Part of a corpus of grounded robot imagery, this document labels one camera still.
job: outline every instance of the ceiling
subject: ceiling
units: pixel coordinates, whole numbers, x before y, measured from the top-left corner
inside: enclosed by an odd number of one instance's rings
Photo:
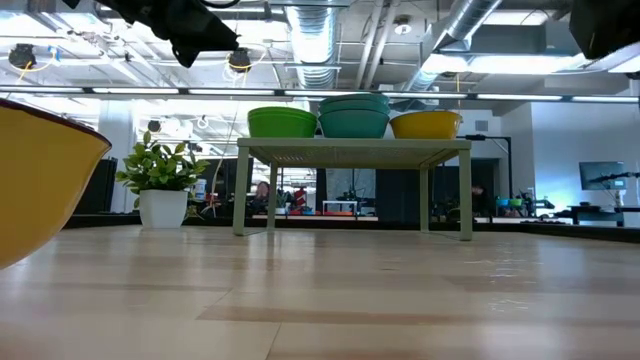
[[[92,6],[83,0],[81,9],[72,11],[60,0],[51,14],[26,12],[26,4],[43,1],[6,0],[0,5],[0,83],[20,85],[68,86],[144,86],[144,87],[250,87],[296,88],[296,63],[293,59],[288,26],[282,22],[225,21],[241,35],[240,42],[250,49],[254,63],[247,76],[229,71],[226,52],[201,53],[190,69],[181,67],[174,59],[171,45],[156,38],[144,25],[128,25],[121,18],[87,16]],[[374,86],[401,84],[419,68],[420,44],[428,24],[447,16],[453,0],[402,1],[397,15],[408,15],[411,31],[404,35],[391,32],[373,80]],[[485,24],[533,26],[557,15],[566,21],[567,0],[504,0]],[[338,22],[338,81],[339,89],[352,89],[360,57],[363,38],[369,31],[368,18],[372,0],[354,0],[340,11]],[[36,69],[23,74],[7,61],[17,43],[34,44]],[[623,75],[590,73],[577,75],[500,75],[459,73],[440,76],[434,86],[440,91],[498,92],[498,93],[569,93],[616,94],[628,86]],[[13,99],[27,102],[56,113],[64,113],[95,126],[100,103],[97,99],[55,99],[30,95],[13,95]],[[233,137],[246,133],[246,118],[242,114],[260,102],[149,100],[138,101],[137,115],[141,128],[152,119],[178,119],[195,123],[193,133],[201,139],[217,141],[228,134]],[[305,108],[304,102],[281,104]],[[441,102],[442,107],[458,106],[457,101]],[[491,101],[464,102],[465,108],[494,109],[500,103]],[[198,127],[195,119],[207,119],[207,126]]]

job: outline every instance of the ceiling duct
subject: ceiling duct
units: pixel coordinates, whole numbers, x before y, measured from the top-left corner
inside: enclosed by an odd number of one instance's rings
[[[317,67],[297,68],[298,82],[305,89],[332,89],[336,70],[321,65],[335,60],[338,9],[316,6],[286,8],[291,25],[291,46],[296,62]]]
[[[482,23],[491,15],[502,0],[456,0],[451,6],[449,16],[440,22],[429,26],[423,39],[422,53],[427,61],[434,50],[443,47],[465,51],[469,49],[471,37],[482,26]],[[440,74],[426,72],[422,67],[409,78],[403,87],[403,91],[426,91]],[[392,108],[397,111],[426,110],[429,106],[424,103],[405,100],[395,103]]]

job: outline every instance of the green bowl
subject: green bowl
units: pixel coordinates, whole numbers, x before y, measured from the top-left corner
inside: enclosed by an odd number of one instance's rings
[[[326,98],[320,101],[320,107],[325,106],[326,104],[330,104],[336,101],[345,101],[345,100],[369,100],[374,101],[379,104],[387,105],[389,104],[389,98],[382,94],[351,94],[351,95],[342,95],[342,96],[332,96],[330,98]]]
[[[289,108],[285,106],[267,106],[267,107],[253,109],[249,111],[248,118],[250,119],[256,115],[269,115],[274,118],[279,117],[281,115],[289,115],[289,116],[296,116],[301,119],[307,119],[307,120],[313,120],[313,121],[317,120],[316,116],[308,111]]]
[[[340,110],[320,116],[326,138],[374,138],[384,136],[389,115],[370,110]]]
[[[382,114],[389,114],[389,106],[371,100],[341,100],[320,106],[320,113],[327,114],[340,110],[371,110]]]
[[[272,138],[312,138],[318,122],[300,119],[295,116],[254,115],[249,118],[249,134],[251,137]]]

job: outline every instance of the pipe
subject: pipe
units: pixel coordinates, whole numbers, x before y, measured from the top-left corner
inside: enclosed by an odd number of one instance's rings
[[[282,10],[273,11],[268,3],[265,6],[242,5],[242,3],[229,9],[210,9],[220,20],[255,20],[277,21],[287,23],[287,17]],[[98,9],[96,15],[100,19],[119,19],[121,16],[115,10]]]
[[[353,83],[354,89],[359,89],[362,83],[362,77],[364,76],[364,70],[367,67],[367,60],[371,54],[371,48],[373,47],[373,40],[376,37],[378,24],[380,23],[380,15],[382,14],[382,6],[384,0],[376,0],[373,4],[373,11],[371,12],[371,28],[367,39],[364,42],[364,49],[362,50],[362,57],[360,58],[360,66],[358,66],[358,73],[356,75],[356,81]]]
[[[391,26],[393,26],[393,20],[396,18],[396,10],[398,9],[398,6],[400,6],[400,0],[391,0],[385,24],[382,28],[382,34],[380,34],[380,41],[378,41],[378,44],[376,45],[376,50],[374,51],[373,59],[371,60],[371,67],[369,68],[369,73],[367,73],[367,79],[364,82],[364,89],[369,89],[371,87],[373,77],[376,74],[376,70],[378,70],[378,63],[382,57],[382,51],[384,50],[387,37],[391,31]]]
[[[441,32],[432,35],[428,41],[429,53],[424,59],[426,62],[434,50],[450,45],[456,41],[470,39],[482,26],[482,23],[491,15],[502,0],[456,0],[451,6],[451,12],[443,19],[444,27]],[[438,73],[418,69],[407,81],[403,91],[426,91],[438,77]]]
[[[338,10],[315,6],[285,9],[291,24],[291,47],[295,62],[332,65],[335,62],[336,22]],[[305,89],[332,89],[336,70],[326,68],[296,69],[298,82]]]

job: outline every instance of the monitor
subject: monitor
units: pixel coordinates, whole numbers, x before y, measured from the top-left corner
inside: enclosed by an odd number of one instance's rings
[[[621,161],[581,162],[580,182],[582,190],[626,190],[627,180],[600,180],[603,176],[624,173],[624,163]]]

